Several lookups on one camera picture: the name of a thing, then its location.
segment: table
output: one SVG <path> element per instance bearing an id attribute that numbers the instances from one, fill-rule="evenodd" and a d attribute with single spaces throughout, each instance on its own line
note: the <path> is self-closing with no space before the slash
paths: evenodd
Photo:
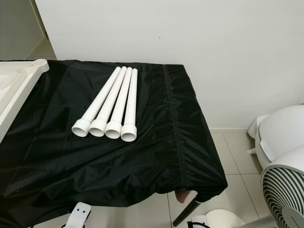
<path id="1" fill-rule="evenodd" d="M 197 191 L 177 225 L 227 187 L 183 65 L 48 63 L 0 144 L 1 227 L 55 218 L 78 201 L 127 207 L 155 192 Z M 116 66 L 138 69 L 136 141 L 73 135 Z"/>

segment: pipe end cap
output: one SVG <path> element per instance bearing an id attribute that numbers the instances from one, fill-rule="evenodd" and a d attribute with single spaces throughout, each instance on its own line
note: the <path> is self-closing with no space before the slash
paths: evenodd
<path id="1" fill-rule="evenodd" d="M 105 128 L 106 128 L 106 121 L 95 119 L 91 123 L 89 131 L 93 136 L 102 137 L 105 134 Z"/>
<path id="2" fill-rule="evenodd" d="M 72 127 L 72 132 L 79 137 L 86 137 L 91 123 L 85 119 L 79 119 Z"/>
<path id="3" fill-rule="evenodd" d="M 110 139 L 118 139 L 122 125 L 117 121 L 110 121 L 105 128 L 105 135 Z"/>
<path id="4" fill-rule="evenodd" d="M 137 137 L 137 128 L 134 124 L 125 124 L 122 127 L 120 136 L 125 142 L 133 142 Z"/>

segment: table leg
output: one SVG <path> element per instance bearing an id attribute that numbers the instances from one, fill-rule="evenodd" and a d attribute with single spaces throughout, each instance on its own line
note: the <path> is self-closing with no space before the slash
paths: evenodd
<path id="1" fill-rule="evenodd" d="M 186 206 L 186 208 L 180 213 L 180 215 L 173 221 L 173 226 L 177 227 L 189 214 L 191 214 L 201 202 L 198 200 L 198 194 L 196 197 Z"/>

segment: fan grille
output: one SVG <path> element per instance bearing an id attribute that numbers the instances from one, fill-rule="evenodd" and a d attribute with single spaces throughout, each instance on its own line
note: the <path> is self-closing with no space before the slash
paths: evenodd
<path id="1" fill-rule="evenodd" d="M 262 180 L 266 203 L 276 222 L 282 228 L 289 228 L 282 210 L 292 208 L 304 216 L 304 176 L 285 168 L 271 168 Z"/>

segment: fan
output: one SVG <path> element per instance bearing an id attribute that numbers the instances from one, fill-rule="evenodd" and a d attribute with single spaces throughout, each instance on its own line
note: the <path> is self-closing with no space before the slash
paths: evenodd
<path id="1" fill-rule="evenodd" d="M 201 216 L 201 223 L 210 228 L 304 228 L 304 145 L 269 164 L 261 185 L 271 216 L 245 224 L 230 211 L 213 210 Z M 197 223 L 199 216 L 193 218 Z"/>

